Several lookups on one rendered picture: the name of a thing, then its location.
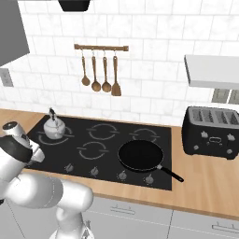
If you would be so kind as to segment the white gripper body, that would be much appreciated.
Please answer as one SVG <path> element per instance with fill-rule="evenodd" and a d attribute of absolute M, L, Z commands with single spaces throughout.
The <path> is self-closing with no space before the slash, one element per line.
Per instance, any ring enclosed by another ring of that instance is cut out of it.
<path fill-rule="evenodd" d="M 31 149 L 33 151 L 33 156 L 31 158 L 32 161 L 34 162 L 42 162 L 45 159 L 45 154 L 43 153 L 42 149 L 40 148 L 40 146 L 34 142 L 34 141 L 30 141 L 30 146 Z"/>

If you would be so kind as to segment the black glass hob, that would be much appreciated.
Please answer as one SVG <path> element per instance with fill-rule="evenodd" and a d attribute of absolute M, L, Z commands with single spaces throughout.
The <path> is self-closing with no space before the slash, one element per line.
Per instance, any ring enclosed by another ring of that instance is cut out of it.
<path fill-rule="evenodd" d="M 172 167 L 171 129 L 169 127 L 142 124 L 103 121 L 95 119 L 77 119 L 63 117 L 65 133 L 61 139 L 49 139 L 43 129 L 49 116 L 44 116 L 28 133 L 45 154 L 42 162 L 32 162 L 32 170 L 81 176 L 91 179 L 118 182 L 128 185 L 170 190 L 172 178 L 161 170 L 136 173 L 126 169 L 119 161 L 120 147 L 131 140 L 148 140 L 157 144 L 163 151 L 162 165 Z M 74 170 L 67 173 L 64 167 L 69 163 Z M 91 175 L 91 169 L 97 167 L 99 174 Z M 119 173 L 124 171 L 127 178 L 122 181 Z M 145 178 L 152 175 L 154 182 L 147 184 Z"/>

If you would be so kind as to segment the grey cupboard door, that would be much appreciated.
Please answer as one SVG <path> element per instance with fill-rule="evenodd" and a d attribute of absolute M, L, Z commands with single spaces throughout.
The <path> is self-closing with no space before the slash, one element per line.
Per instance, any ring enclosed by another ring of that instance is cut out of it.
<path fill-rule="evenodd" d="M 10 200 L 0 204 L 0 239 L 49 239 L 57 229 L 56 208 L 29 209 Z"/>

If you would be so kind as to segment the small wooden spoon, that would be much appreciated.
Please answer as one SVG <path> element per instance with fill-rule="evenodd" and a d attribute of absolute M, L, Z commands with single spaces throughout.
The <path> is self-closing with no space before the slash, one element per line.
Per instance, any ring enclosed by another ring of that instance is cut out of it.
<path fill-rule="evenodd" d="M 82 66 L 83 66 L 83 73 L 86 73 L 86 67 L 85 67 L 85 57 L 82 56 L 81 57 L 81 60 L 82 60 Z M 89 86 L 90 85 L 90 80 L 88 79 L 88 77 L 86 75 L 83 76 L 83 79 L 82 79 L 82 84 L 85 85 L 85 86 Z"/>

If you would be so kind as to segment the wooden spatula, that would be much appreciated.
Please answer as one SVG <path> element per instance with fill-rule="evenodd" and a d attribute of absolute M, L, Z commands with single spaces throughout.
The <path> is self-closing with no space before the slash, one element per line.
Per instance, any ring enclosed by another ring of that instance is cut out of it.
<path fill-rule="evenodd" d="M 114 66 L 114 83 L 112 85 L 111 94 L 113 96 L 121 96 L 121 89 L 118 83 L 118 57 L 114 55 L 113 57 L 113 66 Z"/>

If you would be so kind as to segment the black frying pan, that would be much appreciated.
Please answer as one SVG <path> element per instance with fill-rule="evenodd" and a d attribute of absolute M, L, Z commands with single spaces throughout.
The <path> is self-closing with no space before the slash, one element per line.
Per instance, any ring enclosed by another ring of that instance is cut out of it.
<path fill-rule="evenodd" d="M 184 179 L 172 170 L 164 167 L 162 149 L 148 140 L 132 140 L 123 144 L 118 152 L 120 163 L 133 172 L 145 173 L 162 170 L 179 182 Z"/>

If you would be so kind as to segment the grey drawer front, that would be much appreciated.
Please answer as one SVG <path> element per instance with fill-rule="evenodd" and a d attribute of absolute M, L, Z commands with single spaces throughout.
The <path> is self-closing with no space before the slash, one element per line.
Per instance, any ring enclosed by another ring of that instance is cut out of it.
<path fill-rule="evenodd" d="M 213 230 L 212 225 L 239 229 L 239 221 L 226 218 L 215 218 L 205 215 L 174 211 L 168 232 L 168 239 L 239 239 L 239 234 Z"/>
<path fill-rule="evenodd" d="M 135 215 L 110 211 L 111 206 L 128 208 Z M 167 239 L 172 211 L 159 207 L 95 197 L 83 217 L 90 222 L 95 239 Z"/>

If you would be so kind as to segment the black extractor hood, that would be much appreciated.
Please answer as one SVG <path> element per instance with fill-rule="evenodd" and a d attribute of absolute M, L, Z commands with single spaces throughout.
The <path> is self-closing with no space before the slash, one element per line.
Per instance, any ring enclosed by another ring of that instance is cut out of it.
<path fill-rule="evenodd" d="M 64 12 L 87 11 L 91 0 L 58 0 Z"/>

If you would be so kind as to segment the black four-slot toaster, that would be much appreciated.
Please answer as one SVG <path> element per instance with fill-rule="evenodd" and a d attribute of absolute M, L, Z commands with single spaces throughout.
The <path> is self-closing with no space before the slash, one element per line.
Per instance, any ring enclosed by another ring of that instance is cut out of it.
<path fill-rule="evenodd" d="M 189 106 L 181 137 L 188 155 L 234 160 L 239 155 L 239 113 L 227 108 Z"/>

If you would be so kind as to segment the wooden utensil rail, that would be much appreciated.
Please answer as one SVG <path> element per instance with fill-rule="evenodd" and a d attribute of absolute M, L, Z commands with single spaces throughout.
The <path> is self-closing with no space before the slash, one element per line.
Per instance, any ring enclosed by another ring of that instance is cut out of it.
<path fill-rule="evenodd" d="M 95 46 L 74 44 L 74 49 L 129 51 L 129 46 Z"/>

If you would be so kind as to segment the grey wall cupboard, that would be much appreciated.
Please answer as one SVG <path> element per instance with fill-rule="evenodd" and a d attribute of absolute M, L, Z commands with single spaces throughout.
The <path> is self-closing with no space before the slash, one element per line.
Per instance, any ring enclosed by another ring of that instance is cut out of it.
<path fill-rule="evenodd" d="M 30 52 L 16 0 L 0 0 L 0 66 Z"/>

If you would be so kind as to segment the white wall shelf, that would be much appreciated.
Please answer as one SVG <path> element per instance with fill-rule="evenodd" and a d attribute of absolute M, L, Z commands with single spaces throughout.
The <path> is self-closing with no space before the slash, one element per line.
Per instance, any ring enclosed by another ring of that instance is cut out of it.
<path fill-rule="evenodd" d="M 191 87 L 239 90 L 239 57 L 185 55 Z"/>

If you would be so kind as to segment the grey double wall socket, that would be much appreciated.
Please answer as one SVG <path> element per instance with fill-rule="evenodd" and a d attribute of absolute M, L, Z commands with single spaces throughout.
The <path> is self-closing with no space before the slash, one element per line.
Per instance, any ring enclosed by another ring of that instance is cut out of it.
<path fill-rule="evenodd" d="M 239 105 L 239 90 L 214 89 L 212 102 Z"/>

